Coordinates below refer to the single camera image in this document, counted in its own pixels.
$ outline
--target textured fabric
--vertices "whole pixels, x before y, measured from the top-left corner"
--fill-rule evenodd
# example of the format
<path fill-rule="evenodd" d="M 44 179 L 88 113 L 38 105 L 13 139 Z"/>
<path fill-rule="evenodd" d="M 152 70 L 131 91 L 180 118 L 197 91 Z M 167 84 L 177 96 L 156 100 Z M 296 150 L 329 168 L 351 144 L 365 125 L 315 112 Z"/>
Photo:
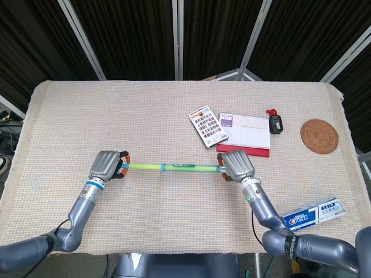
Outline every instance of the textured fabric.
<path fill-rule="evenodd" d="M 327 196 L 347 215 L 300 233 L 354 244 L 371 223 L 341 94 L 324 83 L 44 82 L 32 95 L 0 201 L 0 245 L 40 235 L 67 218 L 99 151 L 128 150 L 133 163 L 216 164 L 188 118 L 204 105 L 264 117 L 277 109 L 284 131 L 271 136 L 271 156 L 251 156 L 256 177 L 279 213 Z M 301 141 L 312 118 L 329 122 L 338 148 L 320 155 Z M 262 237 L 265 228 L 257 222 Z M 77 252 L 263 252 L 239 185 L 216 173 L 129 170 L 98 200 Z"/>

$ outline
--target green plastic tube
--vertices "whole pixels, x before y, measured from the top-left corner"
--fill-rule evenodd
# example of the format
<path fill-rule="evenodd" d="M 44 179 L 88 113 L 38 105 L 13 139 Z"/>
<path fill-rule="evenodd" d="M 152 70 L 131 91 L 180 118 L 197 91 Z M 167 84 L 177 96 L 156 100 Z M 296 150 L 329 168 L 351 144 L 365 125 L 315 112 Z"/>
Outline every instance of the green plastic tube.
<path fill-rule="evenodd" d="M 123 164 L 121 168 L 136 170 L 219 172 L 219 166 L 197 166 L 194 164 Z"/>

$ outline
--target blue and white box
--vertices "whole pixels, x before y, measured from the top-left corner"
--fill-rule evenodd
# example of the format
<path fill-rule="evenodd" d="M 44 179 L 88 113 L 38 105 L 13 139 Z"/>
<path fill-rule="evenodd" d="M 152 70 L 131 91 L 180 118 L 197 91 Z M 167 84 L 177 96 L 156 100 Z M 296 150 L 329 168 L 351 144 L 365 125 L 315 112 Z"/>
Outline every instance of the blue and white box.
<path fill-rule="evenodd" d="M 283 214 L 286 226 L 292 231 L 298 231 L 346 214 L 343 205 L 335 197 L 309 203 L 297 210 Z"/>

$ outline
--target metal frame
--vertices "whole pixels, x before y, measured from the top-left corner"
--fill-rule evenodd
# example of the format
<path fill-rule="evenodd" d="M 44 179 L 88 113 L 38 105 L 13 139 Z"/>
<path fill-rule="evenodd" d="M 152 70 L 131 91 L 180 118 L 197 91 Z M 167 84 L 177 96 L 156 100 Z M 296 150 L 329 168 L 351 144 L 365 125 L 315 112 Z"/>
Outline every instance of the metal frame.
<path fill-rule="evenodd" d="M 19 117 L 24 119 L 26 117 L 25 113 L 20 111 L 14 104 L 12 104 L 10 101 L 8 101 L 5 97 L 0 95 L 0 103 L 8 107 L 10 110 L 12 110 L 15 114 L 17 114 Z"/>
<path fill-rule="evenodd" d="M 179 80 L 179 43 L 178 43 L 178 0 L 172 0 L 173 5 L 173 37 L 174 37 L 174 76 Z"/>
<path fill-rule="evenodd" d="M 179 34 L 179 80 L 183 80 L 184 53 L 184 0 L 178 0 L 178 34 Z"/>
<path fill-rule="evenodd" d="M 254 260 L 255 260 L 255 277 L 261 278 L 261 270 L 260 270 L 260 253 L 254 253 Z"/>
<path fill-rule="evenodd" d="M 243 55 L 241 66 L 239 67 L 238 74 L 235 78 L 236 81 L 242 80 L 243 71 L 245 70 L 246 66 L 249 63 L 251 54 L 253 53 L 255 44 L 260 35 L 260 31 L 263 27 L 265 18 L 267 17 L 271 4 L 272 4 L 272 0 L 263 0 L 263 3 L 261 4 L 259 14 L 255 21 L 254 29 L 251 33 L 248 46 L 246 47 L 245 55 Z"/>
<path fill-rule="evenodd" d="M 232 76 L 235 76 L 236 74 L 237 74 L 237 68 L 232 69 L 231 71 L 223 72 L 222 74 L 217 74 L 215 76 L 215 79 L 213 79 L 212 81 L 222 81 L 224 79 L 228 79 Z"/>
<path fill-rule="evenodd" d="M 247 68 L 245 68 L 243 75 L 250 81 L 263 81 L 260 77 L 249 71 Z"/>
<path fill-rule="evenodd" d="M 81 26 L 81 22 L 79 21 L 79 18 L 77 17 L 76 12 L 72 7 L 70 0 L 58 0 L 58 4 L 60 5 L 64 15 L 66 16 L 98 79 L 100 81 L 107 80 L 99 64 L 98 58 L 95 55 L 95 52 L 89 42 L 89 39 Z"/>
<path fill-rule="evenodd" d="M 364 173 L 365 178 L 367 179 L 366 186 L 371 185 L 371 171 L 366 164 L 366 162 L 368 161 L 371 161 L 371 151 L 358 155 L 359 165 L 361 167 L 362 172 Z"/>
<path fill-rule="evenodd" d="M 175 80 L 183 80 L 184 0 L 172 0 Z"/>
<path fill-rule="evenodd" d="M 371 42 L 371 26 L 353 43 L 320 82 L 331 83 Z"/>

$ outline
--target floor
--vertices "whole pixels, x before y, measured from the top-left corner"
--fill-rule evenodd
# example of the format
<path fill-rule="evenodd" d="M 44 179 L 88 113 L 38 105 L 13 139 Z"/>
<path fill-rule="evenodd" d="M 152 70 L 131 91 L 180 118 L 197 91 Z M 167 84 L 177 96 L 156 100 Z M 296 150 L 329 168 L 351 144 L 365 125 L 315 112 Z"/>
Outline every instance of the floor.
<path fill-rule="evenodd" d="M 8 177 L 9 170 L 0 176 L 0 196 L 3 191 L 4 182 Z M 371 185 L 367 184 L 369 193 L 371 194 Z M 266 270 L 268 263 L 272 256 L 268 254 L 261 254 L 261 275 Z M 117 262 L 117 255 L 110 255 L 110 274 L 113 272 Z M 47 257 L 40 264 L 36 270 L 29 275 L 29 278 L 33 277 L 44 277 L 44 278 L 58 278 L 58 277 L 76 277 L 76 278 L 91 278 L 91 277 L 102 277 L 106 267 L 106 258 L 103 255 L 93 256 L 88 254 L 60 254 L 51 255 Z M 253 254 L 242 254 L 240 255 L 240 267 L 241 267 L 241 278 L 245 278 L 245 269 L 250 270 L 249 277 L 256 277 L 256 270 L 254 267 L 254 255 Z M 16 278 L 21 277 L 25 274 L 30 267 L 20 269 L 17 272 L 8 273 L 5 275 L 0 275 L 1 278 Z M 275 257 L 270 266 L 269 272 L 265 278 L 288 278 L 292 273 L 292 267 L 290 261 L 286 257 Z M 320 277 L 332 277 L 328 273 Z M 343 273 L 341 276 L 343 278 L 354 277 Z"/>

